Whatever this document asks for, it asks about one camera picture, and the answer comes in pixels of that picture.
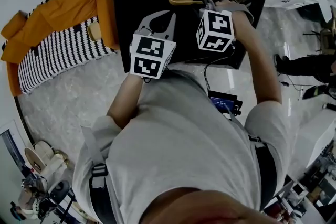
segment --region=black tabletop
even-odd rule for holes
[[[251,11],[256,21],[259,20],[264,1],[262,2],[259,14],[254,14]],[[129,72],[130,70],[129,45],[132,42],[134,31],[137,30],[141,20],[145,16],[160,10],[170,10],[171,12],[151,22],[150,27],[154,32],[165,31],[172,14],[176,13],[173,39],[176,42],[176,49],[170,63],[210,63],[215,59],[229,57],[228,59],[216,62],[216,65],[238,69],[246,53],[245,48],[239,42],[235,43],[235,49],[230,46],[223,53],[198,49],[196,41],[196,32],[200,24],[198,10],[204,7],[203,4],[174,6],[168,0],[114,0],[114,6],[120,51],[125,72]]]

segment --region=white cube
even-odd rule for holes
[[[130,73],[145,78],[159,79],[172,58],[176,42],[134,34]]]
[[[232,13],[205,9],[196,33],[198,48],[224,52],[234,40]]]

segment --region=black and white striped cloth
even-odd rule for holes
[[[52,32],[39,45],[31,47],[24,60],[18,65],[18,78],[22,92],[31,93],[42,83],[66,70],[115,53],[103,44],[102,39],[98,41],[90,39],[87,29],[95,21],[98,21],[97,17],[60,32]]]

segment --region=marble floor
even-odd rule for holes
[[[280,53],[296,59],[316,54],[320,47],[317,37],[302,35],[311,30],[319,31],[319,24],[303,20],[295,10],[265,8],[257,29],[270,57]],[[205,87],[204,67],[179,63],[170,66],[174,68],[194,73]],[[83,144],[80,126],[91,126],[98,116],[106,114],[125,76],[120,54],[110,55],[62,73],[30,95],[21,95],[19,101],[33,138],[62,149],[75,163]],[[238,119],[244,123],[248,112],[256,105],[248,56],[239,70],[209,67],[207,77],[212,90],[237,95],[243,101]],[[296,84],[319,84],[314,78],[291,79]],[[279,80],[290,82],[284,75],[280,75]],[[309,86],[297,86],[296,90],[293,86],[281,86],[293,135],[300,125],[321,110],[324,103],[331,101],[326,95],[301,100],[301,89],[307,88]]]

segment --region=gray t-shirt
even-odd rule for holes
[[[104,116],[97,119],[93,133],[107,158],[123,222],[139,223],[158,195],[179,187],[222,191],[259,209],[259,165],[248,133],[268,144],[279,190],[293,139],[286,127],[282,106],[268,101],[252,109],[243,130],[217,111],[197,82],[174,75],[144,85],[139,114],[123,130]],[[80,206],[98,218],[88,187],[91,167],[84,146],[73,189]]]

